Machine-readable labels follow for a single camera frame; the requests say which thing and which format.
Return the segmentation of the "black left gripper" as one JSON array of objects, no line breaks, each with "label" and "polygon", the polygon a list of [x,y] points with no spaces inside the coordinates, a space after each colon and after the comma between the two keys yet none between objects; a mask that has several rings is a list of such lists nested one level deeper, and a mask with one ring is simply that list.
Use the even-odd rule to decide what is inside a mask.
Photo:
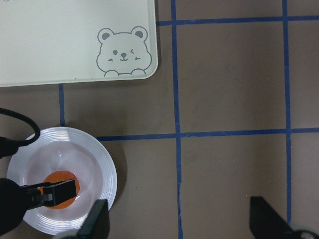
[{"label": "black left gripper", "polygon": [[[18,149],[34,143],[39,138],[35,135],[26,140],[13,140],[5,137],[0,138],[0,157],[12,156]],[[22,221],[25,212],[39,204],[28,196],[28,191],[36,190],[40,184],[19,186],[7,178],[0,179],[0,233],[6,234],[16,228]],[[44,206],[54,207],[77,196],[76,182],[74,179],[55,183],[45,182],[42,185]]]}]

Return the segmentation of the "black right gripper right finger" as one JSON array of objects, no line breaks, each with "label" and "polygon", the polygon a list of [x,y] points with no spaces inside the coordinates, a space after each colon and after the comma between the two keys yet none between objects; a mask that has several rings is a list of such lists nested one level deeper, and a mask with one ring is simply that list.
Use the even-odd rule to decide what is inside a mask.
[{"label": "black right gripper right finger", "polygon": [[259,196],[250,197],[249,229],[255,239],[292,239],[294,234],[286,221]]}]

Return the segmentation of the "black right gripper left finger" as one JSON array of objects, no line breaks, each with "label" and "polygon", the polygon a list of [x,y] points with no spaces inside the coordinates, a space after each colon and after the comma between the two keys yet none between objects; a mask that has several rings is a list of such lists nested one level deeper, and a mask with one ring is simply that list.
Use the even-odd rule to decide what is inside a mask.
[{"label": "black right gripper left finger", "polygon": [[108,200],[99,199],[93,204],[82,227],[77,232],[78,239],[107,239],[110,232]]}]

